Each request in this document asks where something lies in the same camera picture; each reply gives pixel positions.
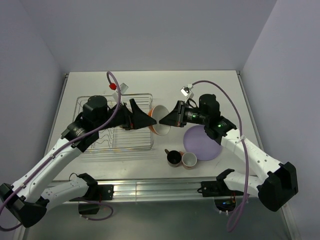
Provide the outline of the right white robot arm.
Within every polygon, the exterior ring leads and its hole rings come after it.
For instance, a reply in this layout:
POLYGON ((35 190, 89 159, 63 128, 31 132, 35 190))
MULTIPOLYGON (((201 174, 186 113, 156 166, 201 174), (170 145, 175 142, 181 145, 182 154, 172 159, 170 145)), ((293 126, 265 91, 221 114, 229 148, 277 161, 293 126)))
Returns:
POLYGON ((198 107, 189 107, 182 100, 160 119, 160 124, 183 128, 187 123, 202 125, 207 136, 248 164, 254 176, 245 176, 227 169, 216 177, 216 189, 222 195, 231 191, 258 197, 270 211, 278 211, 298 193, 296 167, 282 163, 253 144, 230 120, 223 117, 214 94, 199 97, 198 107))

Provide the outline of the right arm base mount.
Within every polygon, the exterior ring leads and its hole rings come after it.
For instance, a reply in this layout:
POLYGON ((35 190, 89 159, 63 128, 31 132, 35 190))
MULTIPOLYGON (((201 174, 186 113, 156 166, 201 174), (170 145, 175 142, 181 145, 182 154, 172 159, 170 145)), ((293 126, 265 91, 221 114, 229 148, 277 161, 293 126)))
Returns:
POLYGON ((230 190, 223 182, 217 180, 202 181, 197 192, 201 194, 203 198, 213 198, 218 213, 225 213, 226 215, 235 210, 237 197, 243 196, 243 192, 230 190))

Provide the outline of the orange bowl white inside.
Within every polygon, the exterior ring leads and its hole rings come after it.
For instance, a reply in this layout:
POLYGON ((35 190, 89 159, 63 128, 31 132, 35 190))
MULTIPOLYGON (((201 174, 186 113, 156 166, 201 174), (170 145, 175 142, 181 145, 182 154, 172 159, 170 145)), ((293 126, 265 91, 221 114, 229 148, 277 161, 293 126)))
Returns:
POLYGON ((156 120, 156 124, 149 126, 152 133, 158 136, 165 136, 170 132, 171 126, 160 124, 160 120, 168 114, 168 109, 163 105, 156 105, 148 112, 148 116, 156 120))

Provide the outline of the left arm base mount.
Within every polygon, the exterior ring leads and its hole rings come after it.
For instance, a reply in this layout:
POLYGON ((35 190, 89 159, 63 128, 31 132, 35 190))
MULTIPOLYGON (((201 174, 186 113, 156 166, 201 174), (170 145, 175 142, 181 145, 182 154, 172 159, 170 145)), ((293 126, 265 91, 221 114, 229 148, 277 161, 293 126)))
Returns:
MULTIPOLYGON (((95 186, 93 193, 82 197, 82 203, 78 204, 78 213, 81 217, 94 220, 95 215, 98 214, 103 208, 109 208, 103 206, 102 203, 105 201, 111 201, 114 196, 114 185, 113 184, 98 184, 95 186)), ((113 214, 113 208, 109 208, 110 213, 108 217, 113 214)))

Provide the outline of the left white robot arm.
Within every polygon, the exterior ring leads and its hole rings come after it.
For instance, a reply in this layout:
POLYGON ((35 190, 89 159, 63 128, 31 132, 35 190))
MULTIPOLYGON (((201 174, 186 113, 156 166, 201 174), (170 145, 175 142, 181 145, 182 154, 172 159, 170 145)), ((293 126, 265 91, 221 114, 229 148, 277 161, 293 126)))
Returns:
POLYGON ((138 130, 153 126, 148 116, 129 100, 130 108, 117 102, 110 108, 101 95, 91 96, 75 121, 63 131, 52 149, 28 173, 12 184, 0 186, 1 209, 7 208, 25 228, 38 223, 56 206, 74 199, 91 201, 98 195, 98 183, 87 173, 74 180, 49 188, 52 180, 74 159, 99 139, 101 130, 116 128, 138 130))

